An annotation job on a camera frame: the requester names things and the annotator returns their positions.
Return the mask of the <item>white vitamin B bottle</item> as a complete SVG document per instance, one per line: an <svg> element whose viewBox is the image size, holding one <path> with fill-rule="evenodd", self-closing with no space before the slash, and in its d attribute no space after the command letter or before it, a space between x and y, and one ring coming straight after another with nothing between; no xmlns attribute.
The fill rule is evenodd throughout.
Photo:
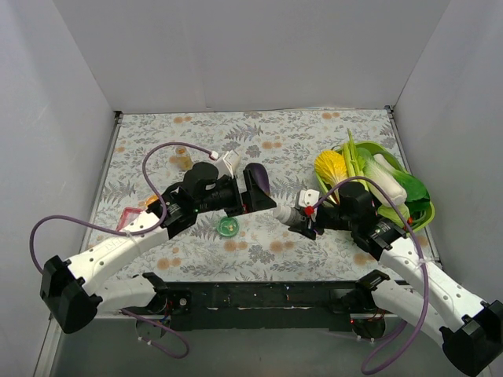
<svg viewBox="0 0 503 377"><path fill-rule="evenodd" d="M283 205L277 205L272 210L272 216L289 227L300 225L305 220L299 209Z"/></svg>

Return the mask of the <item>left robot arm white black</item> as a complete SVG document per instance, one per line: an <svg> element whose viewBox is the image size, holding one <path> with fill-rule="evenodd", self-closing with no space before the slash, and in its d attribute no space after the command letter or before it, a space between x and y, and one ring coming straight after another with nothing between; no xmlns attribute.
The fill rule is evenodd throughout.
<svg viewBox="0 0 503 377"><path fill-rule="evenodd" d="M216 165L196 163L182 181L170 185L137 218L105 241L66 260L55 255L44 263L40 296L66 334L87 326L112 301L105 281L146 251L167 242L196 223L201 213L222 210L229 217L269 210L266 168L249 163L243 170L246 189L220 174Z"/></svg>

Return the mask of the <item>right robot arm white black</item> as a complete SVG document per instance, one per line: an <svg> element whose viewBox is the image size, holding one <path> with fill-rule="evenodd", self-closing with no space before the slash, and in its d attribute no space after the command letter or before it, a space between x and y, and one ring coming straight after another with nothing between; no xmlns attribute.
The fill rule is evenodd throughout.
<svg viewBox="0 0 503 377"><path fill-rule="evenodd" d="M411 287L373 271L357 282L357 306L369 313L384 309L415 324L460 372L477 376L502 353L501 302L471 293L428 261L411 236L377 214L361 183L346 183L338 192L339 204L325 207L318 191L302 190L294 207L279 206L274 217L312 240L327 229L350 232L358 247Z"/></svg>

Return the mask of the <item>green round pill container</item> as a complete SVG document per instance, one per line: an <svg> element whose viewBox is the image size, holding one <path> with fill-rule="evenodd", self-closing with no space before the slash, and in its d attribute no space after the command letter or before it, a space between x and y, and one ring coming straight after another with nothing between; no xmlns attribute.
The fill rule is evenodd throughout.
<svg viewBox="0 0 503 377"><path fill-rule="evenodd" d="M239 222L236 218L222 217L218 221L216 231L220 236L225 238L235 237L240 231Z"/></svg>

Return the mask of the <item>purple eggplant toy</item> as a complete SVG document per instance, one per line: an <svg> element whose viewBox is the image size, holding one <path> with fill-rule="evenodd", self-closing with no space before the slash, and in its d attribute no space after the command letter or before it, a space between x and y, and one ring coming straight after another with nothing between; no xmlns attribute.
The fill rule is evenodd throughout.
<svg viewBox="0 0 503 377"><path fill-rule="evenodd" d="M270 181L266 168L260 163L249 163L246 167L258 187L268 196L270 196Z"/></svg>

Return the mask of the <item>round green cabbage toy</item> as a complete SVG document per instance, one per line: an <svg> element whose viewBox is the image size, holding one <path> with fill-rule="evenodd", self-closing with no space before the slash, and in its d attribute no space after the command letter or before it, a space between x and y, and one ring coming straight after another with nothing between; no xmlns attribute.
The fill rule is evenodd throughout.
<svg viewBox="0 0 503 377"><path fill-rule="evenodd" d="M405 219L406 222L409 222L410 218L409 208L405 204L399 204L397 208L398 213L392 207L381 205L377 209L377 213L380 216L383 216L384 218L393 221L397 226L404 228L405 224L402 219Z"/></svg>

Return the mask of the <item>yellow napa cabbage toy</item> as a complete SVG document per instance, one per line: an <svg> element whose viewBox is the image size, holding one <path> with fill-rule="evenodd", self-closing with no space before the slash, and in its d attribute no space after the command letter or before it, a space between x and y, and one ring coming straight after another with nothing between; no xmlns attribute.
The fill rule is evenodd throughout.
<svg viewBox="0 0 503 377"><path fill-rule="evenodd" d="M333 150L325 150L316 157L314 170L326 189L349 178L344 157Z"/></svg>

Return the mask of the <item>green celery stalk toy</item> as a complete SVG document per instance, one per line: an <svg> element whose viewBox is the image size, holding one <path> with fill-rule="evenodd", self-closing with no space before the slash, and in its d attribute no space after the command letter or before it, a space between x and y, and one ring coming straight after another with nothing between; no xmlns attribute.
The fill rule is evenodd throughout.
<svg viewBox="0 0 503 377"><path fill-rule="evenodd" d="M342 156L346 164L347 175L349 177L364 177L365 160L359 155L353 134L350 130L347 130L347 136L348 141L342 146Z"/></svg>

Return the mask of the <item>orange round pill container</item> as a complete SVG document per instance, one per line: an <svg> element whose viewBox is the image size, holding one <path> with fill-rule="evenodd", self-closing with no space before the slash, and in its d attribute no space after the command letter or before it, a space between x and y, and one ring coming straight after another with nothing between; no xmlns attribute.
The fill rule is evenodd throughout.
<svg viewBox="0 0 503 377"><path fill-rule="evenodd" d="M150 196L148 199L145 200L144 206L148 207L149 205L151 205L152 203L156 202L157 200L158 200L157 196L155 196L155 195Z"/></svg>

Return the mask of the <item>green leafy vegetable toy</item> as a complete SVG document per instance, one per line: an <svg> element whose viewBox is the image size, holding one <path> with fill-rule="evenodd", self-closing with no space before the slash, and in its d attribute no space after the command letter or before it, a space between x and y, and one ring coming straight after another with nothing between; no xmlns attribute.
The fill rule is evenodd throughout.
<svg viewBox="0 0 503 377"><path fill-rule="evenodd" d="M391 175L406 190L406 206L411 214L430 207L429 192L420 180L400 170L394 170Z"/></svg>

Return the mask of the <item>green plastic basket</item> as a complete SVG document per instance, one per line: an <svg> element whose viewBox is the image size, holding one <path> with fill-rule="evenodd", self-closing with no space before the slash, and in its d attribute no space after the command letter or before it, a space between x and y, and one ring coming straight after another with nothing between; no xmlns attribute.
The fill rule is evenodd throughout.
<svg viewBox="0 0 503 377"><path fill-rule="evenodd" d="M372 177L372 171L371 169L373 168L373 164L375 163L373 156L375 154L382 154L385 159L396 169L400 170L403 172L406 172L409 174L409 172L402 167L402 165L398 162L398 160L390 153L388 152L384 147L381 145L375 143L375 142L360 142L356 143L359 155L365 160L365 166L364 166L364 175L368 178L371 179ZM338 148L337 150L333 150L338 152L340 155L342 155L342 147ZM323 193L327 193L329 189L326 189L322 182L321 179L318 177L316 174L318 183L320 184L321 191ZM412 227L413 230L419 230L423 229L427 224L431 222L433 217L435 216L435 208L430 202L430 207L426 211L422 212L416 212L416 213L410 213L410 218L409 218L409 223Z"/></svg>

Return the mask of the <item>pink rectangular pill box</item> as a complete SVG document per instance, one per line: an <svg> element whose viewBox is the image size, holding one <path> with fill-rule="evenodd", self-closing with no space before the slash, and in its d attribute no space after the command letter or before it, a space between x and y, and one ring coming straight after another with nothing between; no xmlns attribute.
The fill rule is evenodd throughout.
<svg viewBox="0 0 503 377"><path fill-rule="evenodd" d="M122 214L119 217L119 222L116 226L116 231L120 231L125 226L128 226L133 220L135 220L139 216L141 212L142 212L141 208L134 208L134 207L124 208Z"/></svg>

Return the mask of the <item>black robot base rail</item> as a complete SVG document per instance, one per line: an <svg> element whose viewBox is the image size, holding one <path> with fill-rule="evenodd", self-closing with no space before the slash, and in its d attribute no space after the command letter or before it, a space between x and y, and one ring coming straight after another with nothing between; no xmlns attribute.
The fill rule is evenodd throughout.
<svg viewBox="0 0 503 377"><path fill-rule="evenodd" d="M384 332L392 315L379 309L354 281L156 282L147 304L129 304L139 315L168 317L176 331L317 328Z"/></svg>

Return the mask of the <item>aluminium frame rail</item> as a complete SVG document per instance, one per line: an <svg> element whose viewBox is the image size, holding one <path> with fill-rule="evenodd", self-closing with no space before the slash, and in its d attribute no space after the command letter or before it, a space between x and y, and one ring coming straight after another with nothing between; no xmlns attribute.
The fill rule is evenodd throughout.
<svg viewBox="0 0 503 377"><path fill-rule="evenodd" d="M93 320L66 334L51 317L35 376L121 376L120 365L137 344L136 322L124 316Z"/></svg>

